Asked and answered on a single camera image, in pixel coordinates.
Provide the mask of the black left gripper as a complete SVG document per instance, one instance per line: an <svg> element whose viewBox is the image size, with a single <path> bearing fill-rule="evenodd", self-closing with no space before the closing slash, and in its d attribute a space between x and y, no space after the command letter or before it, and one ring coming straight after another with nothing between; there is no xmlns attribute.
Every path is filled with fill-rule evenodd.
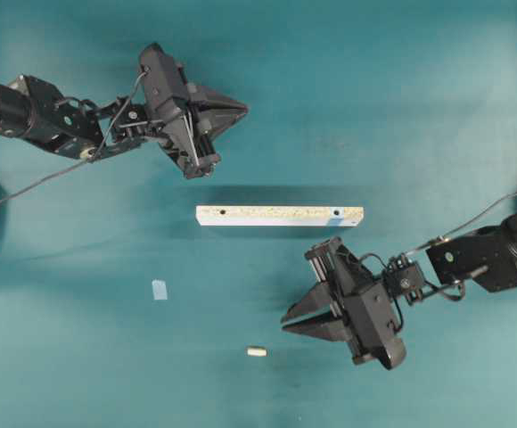
<svg viewBox="0 0 517 428"><path fill-rule="evenodd" d="M248 106L209 87L184 79L175 58L157 43L139 55L149 124L147 135L187 179L208 177L220 157L212 142L241 120ZM190 102L210 109L195 111Z"/></svg>

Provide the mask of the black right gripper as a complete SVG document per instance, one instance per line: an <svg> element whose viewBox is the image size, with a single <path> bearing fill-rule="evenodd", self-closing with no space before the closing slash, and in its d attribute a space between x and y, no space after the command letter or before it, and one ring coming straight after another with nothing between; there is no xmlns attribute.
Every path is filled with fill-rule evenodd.
<svg viewBox="0 0 517 428"><path fill-rule="evenodd" d="M328 342L345 342L356 365L377 359L392 370L406 357L398 337L401 326L382 280L355 256L340 238L313 246L305 255L320 276L298 302L292 304L281 322L329 310L284 325L287 333L306 335Z"/></svg>

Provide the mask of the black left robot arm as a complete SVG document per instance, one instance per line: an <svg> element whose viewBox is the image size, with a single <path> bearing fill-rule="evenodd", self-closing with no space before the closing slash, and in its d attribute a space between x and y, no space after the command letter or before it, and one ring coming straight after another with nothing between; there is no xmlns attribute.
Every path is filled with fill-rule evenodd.
<svg viewBox="0 0 517 428"><path fill-rule="evenodd" d="M92 161L155 141L185 178L210 175L220 161L214 140L242 119L248 107L189 81L183 66L157 43L140 53L137 82L144 103L126 96L99 107L65 96L42 79L19 76L0 85L0 136Z"/></svg>

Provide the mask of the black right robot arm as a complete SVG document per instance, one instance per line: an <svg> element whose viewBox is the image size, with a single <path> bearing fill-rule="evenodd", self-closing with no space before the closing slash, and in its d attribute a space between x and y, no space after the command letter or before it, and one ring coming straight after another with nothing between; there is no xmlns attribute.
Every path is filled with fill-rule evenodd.
<svg viewBox="0 0 517 428"><path fill-rule="evenodd" d="M349 346L354 364L377 359L391 370L406 357L399 337L404 326L398 298L413 305L434 295L465 296L468 281L487 292L517 287L517 213L454 239L438 239L426 251L438 284L420 265L400 254L380 274L366 267L339 237L313 246L305 258L316 284L281 319L287 333Z"/></svg>

